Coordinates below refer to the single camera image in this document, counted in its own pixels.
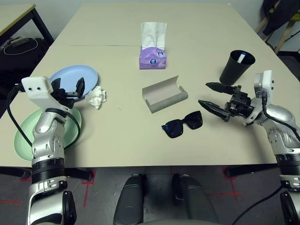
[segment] green plate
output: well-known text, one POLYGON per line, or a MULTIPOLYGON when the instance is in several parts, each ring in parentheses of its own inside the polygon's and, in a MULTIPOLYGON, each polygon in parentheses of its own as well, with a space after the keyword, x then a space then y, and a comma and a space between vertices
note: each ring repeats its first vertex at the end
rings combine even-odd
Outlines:
MULTIPOLYGON (((32 114, 30 114, 20 125, 23 132, 26 134, 26 136, 31 141, 31 143, 34 140, 32 134, 33 128, 38 122, 38 119, 41 114, 42 114, 41 109, 36 110, 32 114)), ((81 115, 78 109, 73 108, 71 110, 71 114, 75 117, 78 124, 81 126, 81 115)), ((70 144, 76 138, 76 136, 77 136, 77 126, 69 117, 67 117, 67 121, 65 124, 65 133, 64 133, 64 144, 65 144, 64 146, 70 144)), ((15 134, 14 148, 15 148, 15 152, 19 157, 21 157, 26 161, 32 160, 32 156, 33 156, 32 149, 29 146, 29 144, 25 141, 25 139, 23 138, 23 136, 19 131, 17 131, 15 134)))

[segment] pen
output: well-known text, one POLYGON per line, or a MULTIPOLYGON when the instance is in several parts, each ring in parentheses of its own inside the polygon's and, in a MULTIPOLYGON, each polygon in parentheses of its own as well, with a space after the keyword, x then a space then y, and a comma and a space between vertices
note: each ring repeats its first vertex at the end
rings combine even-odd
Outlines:
POLYGON ((243 61, 245 55, 246 55, 246 53, 245 53, 245 52, 242 52, 237 62, 238 62, 238 63, 241 63, 241 62, 243 61))

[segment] white tissue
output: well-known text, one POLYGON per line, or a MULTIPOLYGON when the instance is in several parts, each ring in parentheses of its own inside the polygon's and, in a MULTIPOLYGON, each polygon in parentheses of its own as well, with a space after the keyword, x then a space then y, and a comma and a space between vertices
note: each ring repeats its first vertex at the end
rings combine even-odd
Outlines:
POLYGON ((96 109, 99 109, 101 103, 106 101, 105 90, 101 90, 100 86, 96 86, 93 90, 89 91, 84 99, 96 109))
POLYGON ((143 22, 142 50, 149 47, 165 49, 165 30, 167 24, 163 22, 143 22))

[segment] plate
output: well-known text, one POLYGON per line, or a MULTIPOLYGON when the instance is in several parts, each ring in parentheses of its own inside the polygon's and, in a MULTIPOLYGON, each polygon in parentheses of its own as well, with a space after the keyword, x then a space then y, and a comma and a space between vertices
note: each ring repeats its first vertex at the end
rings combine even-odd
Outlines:
MULTIPOLYGON (((26 136, 31 141, 31 143, 34 140, 32 130, 36 125, 36 123, 38 122, 38 119, 41 114, 42 114, 41 109, 36 110, 32 114, 30 114, 20 125, 21 129, 26 134, 26 136)), ((71 110, 71 114, 75 117, 78 124, 81 126, 81 115, 78 109, 73 108, 71 110)), ((65 133, 64 133, 64 146, 70 144, 76 138, 76 136, 77 136, 77 126, 69 117, 67 117, 67 121, 65 124, 65 133)), ((14 148, 15 148, 15 152, 19 157, 21 157, 26 161, 32 160, 33 157, 32 149, 29 146, 29 144, 25 141, 25 139, 23 138, 23 136, 19 131, 17 131, 15 134, 14 148)))
POLYGON ((73 65, 57 71, 50 77, 50 82, 60 78, 60 88, 65 89, 66 92, 73 92, 76 90, 77 81, 84 78, 85 89, 84 97, 90 90, 93 90, 98 82, 97 72, 86 65, 73 65))

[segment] sunglasses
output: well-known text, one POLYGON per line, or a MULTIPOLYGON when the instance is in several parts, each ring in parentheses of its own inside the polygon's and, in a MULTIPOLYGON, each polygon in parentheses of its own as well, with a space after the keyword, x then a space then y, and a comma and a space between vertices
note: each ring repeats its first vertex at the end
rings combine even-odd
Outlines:
POLYGON ((202 116, 200 111, 192 112, 183 120, 172 120, 162 125, 162 129, 170 138, 175 138, 183 133, 183 123, 186 123, 189 128, 195 130, 202 126, 202 116))

